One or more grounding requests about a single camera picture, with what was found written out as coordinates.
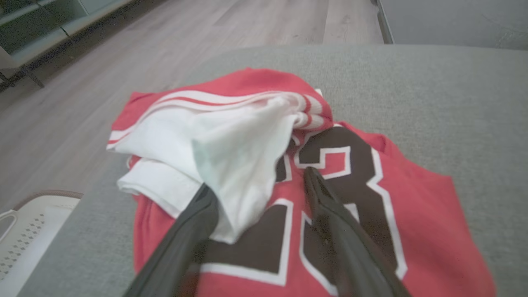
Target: gray fabric surface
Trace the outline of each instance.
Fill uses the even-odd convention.
[[[453,177],[498,295],[520,296],[528,289],[526,65],[528,52],[447,46],[256,48],[210,60],[185,84],[267,67],[322,89],[336,120],[383,133],[410,160]],[[21,296],[126,288],[135,203],[115,189],[123,163],[86,193]]]
[[[396,44],[528,50],[526,0],[379,0]]]

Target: couch cushion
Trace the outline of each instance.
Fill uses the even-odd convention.
[[[199,66],[185,84],[244,67],[295,73],[336,120],[387,135],[407,158],[451,175],[499,296],[526,290],[528,52],[448,46],[245,49]],[[119,193],[115,157],[88,191],[21,296],[119,296],[133,278],[135,202]]]

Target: red jersey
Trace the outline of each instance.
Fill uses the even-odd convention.
[[[308,166],[319,170],[412,296],[495,296],[450,177],[410,162],[383,135],[333,124],[328,104],[294,75],[247,69],[189,88],[225,96],[267,90],[311,94],[320,110],[306,107],[318,110],[308,115],[307,125],[322,115],[317,129],[294,130],[259,222],[232,245],[209,241],[197,296],[337,295],[331,259],[312,227],[304,193]],[[129,127],[163,94],[136,94],[114,130]],[[138,159],[131,158],[129,165]],[[147,197],[135,198],[134,264],[139,271],[174,219]]]

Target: laminate floor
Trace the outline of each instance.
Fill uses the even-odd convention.
[[[110,124],[133,91],[175,88],[207,58],[274,44],[383,43],[370,0],[140,1],[0,94],[0,208],[84,192],[106,169]]]

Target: red and white stripe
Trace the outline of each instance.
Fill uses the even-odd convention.
[[[107,149],[114,149],[142,121],[162,109],[215,112],[265,104],[278,96],[286,98],[295,108],[298,119],[294,129],[317,131],[331,127],[332,114],[328,103],[302,79],[274,70],[246,69],[201,85],[159,94],[134,93],[112,126]]]

